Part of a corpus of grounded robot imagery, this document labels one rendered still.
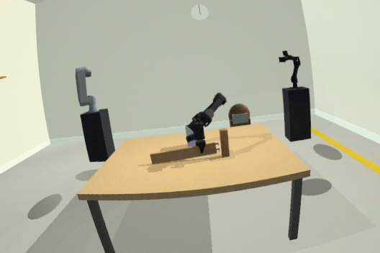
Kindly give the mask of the light wooden board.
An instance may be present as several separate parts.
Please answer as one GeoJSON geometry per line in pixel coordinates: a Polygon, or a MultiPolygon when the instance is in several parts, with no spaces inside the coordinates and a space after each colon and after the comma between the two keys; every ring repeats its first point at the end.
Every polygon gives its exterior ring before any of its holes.
{"type": "Polygon", "coordinates": [[[195,157],[214,155],[217,154],[217,150],[220,152],[219,148],[216,149],[216,144],[219,146],[219,142],[206,143],[203,153],[201,153],[199,146],[194,145],[190,147],[171,149],[163,152],[153,152],[150,153],[150,158],[153,165],[157,163],[172,162],[183,159],[187,160],[195,157]]]}

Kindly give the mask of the wooden post with slot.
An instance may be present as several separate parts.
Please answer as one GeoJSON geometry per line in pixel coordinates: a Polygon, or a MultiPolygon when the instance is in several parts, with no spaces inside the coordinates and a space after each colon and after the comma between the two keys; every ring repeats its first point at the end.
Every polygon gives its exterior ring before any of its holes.
{"type": "Polygon", "coordinates": [[[228,132],[227,129],[220,129],[220,145],[221,145],[221,152],[222,157],[229,157],[229,139],[228,139],[228,132]]]}

